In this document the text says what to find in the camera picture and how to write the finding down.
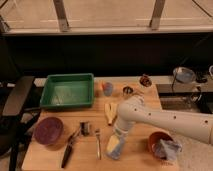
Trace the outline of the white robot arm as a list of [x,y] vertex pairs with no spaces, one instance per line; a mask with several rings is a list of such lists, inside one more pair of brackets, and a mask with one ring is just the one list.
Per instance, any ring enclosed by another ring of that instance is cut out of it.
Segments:
[[159,110],[144,105],[141,96],[132,96],[117,106],[114,132],[125,137],[135,123],[150,124],[194,140],[213,145],[213,115]]

